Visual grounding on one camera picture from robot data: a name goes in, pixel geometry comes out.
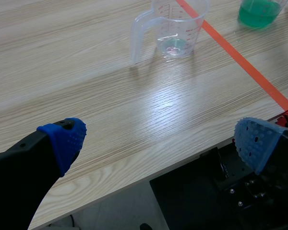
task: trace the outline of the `orange tape line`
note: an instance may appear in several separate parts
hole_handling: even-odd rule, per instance
[[[198,17],[195,10],[185,1],[176,2],[192,17]],[[288,99],[275,88],[254,66],[251,65],[222,35],[204,20],[203,29],[279,104],[285,111],[288,110]]]

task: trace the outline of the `wooden table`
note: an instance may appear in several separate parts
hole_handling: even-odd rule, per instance
[[[264,31],[237,23],[238,0],[211,0],[207,21],[288,98],[288,8]],[[84,148],[39,207],[37,229],[233,136],[246,116],[282,109],[205,32],[169,61],[130,30],[149,0],[0,0],[0,152],[37,126],[87,124]]]

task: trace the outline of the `clear liquid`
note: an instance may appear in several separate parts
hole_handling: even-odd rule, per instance
[[[271,0],[244,0],[239,10],[239,18],[248,26],[260,28],[271,24],[280,10],[280,5]]]
[[[171,37],[159,41],[160,49],[164,55],[173,58],[186,56],[187,42],[185,40]]]

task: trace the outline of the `glass beaker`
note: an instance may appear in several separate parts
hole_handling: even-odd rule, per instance
[[[144,33],[152,27],[163,55],[184,58],[191,54],[209,4],[208,0],[188,0],[187,3],[198,17],[192,18],[175,0],[153,0],[152,9],[135,19],[131,34],[133,64],[140,61]]]
[[[243,0],[239,10],[240,21],[251,27],[271,24],[288,0]]]

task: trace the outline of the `floor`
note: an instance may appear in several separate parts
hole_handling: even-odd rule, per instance
[[[73,217],[81,230],[139,230],[142,223],[153,230],[168,230],[148,181],[74,213]],[[71,227],[71,217],[51,226]]]

